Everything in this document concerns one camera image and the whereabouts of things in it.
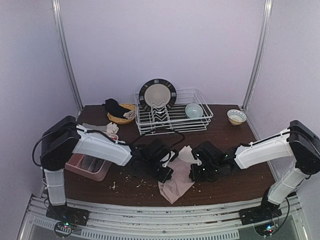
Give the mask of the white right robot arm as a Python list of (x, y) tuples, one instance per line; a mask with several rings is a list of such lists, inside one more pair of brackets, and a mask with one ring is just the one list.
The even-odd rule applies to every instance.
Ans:
[(278, 134), (221, 151), (210, 141), (193, 148), (196, 161), (189, 178), (193, 182), (215, 182), (252, 166), (293, 157), (289, 170), (265, 191), (262, 208), (277, 208), (285, 198), (310, 176), (320, 171), (320, 138), (298, 120)]

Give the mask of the grey white striped underwear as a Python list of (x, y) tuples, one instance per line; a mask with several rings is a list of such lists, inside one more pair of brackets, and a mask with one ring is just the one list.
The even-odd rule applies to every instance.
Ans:
[(80, 168), (82, 170), (88, 171), (95, 159), (96, 158), (93, 156), (84, 155), (82, 162), (81, 162), (81, 165), (80, 165)]

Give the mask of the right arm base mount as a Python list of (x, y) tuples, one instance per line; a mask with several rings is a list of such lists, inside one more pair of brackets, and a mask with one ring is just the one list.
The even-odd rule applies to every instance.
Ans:
[(261, 237), (272, 236), (278, 228), (279, 217), (282, 215), (280, 209), (267, 209), (261, 206), (241, 209), (239, 217), (241, 224), (253, 224), (254, 231)]

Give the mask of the pink white underwear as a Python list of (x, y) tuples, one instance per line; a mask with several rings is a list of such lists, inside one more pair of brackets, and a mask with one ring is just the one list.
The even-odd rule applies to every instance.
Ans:
[(170, 203), (175, 203), (194, 184), (189, 178), (191, 164), (196, 161), (192, 155), (192, 148), (184, 146), (178, 153), (178, 157), (168, 166), (173, 169), (171, 179), (165, 183), (158, 182), (160, 194)]

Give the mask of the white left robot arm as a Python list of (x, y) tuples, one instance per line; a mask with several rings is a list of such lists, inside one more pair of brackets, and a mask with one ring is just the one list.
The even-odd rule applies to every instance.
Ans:
[(89, 156), (118, 166), (131, 164), (161, 183), (171, 179), (173, 170), (168, 164), (178, 156), (175, 149), (158, 138), (140, 145), (114, 140), (101, 130), (77, 124), (76, 118), (71, 115), (49, 128), (40, 141), (40, 165), (44, 171), (49, 202), (55, 207), (67, 204), (64, 169), (73, 156)]

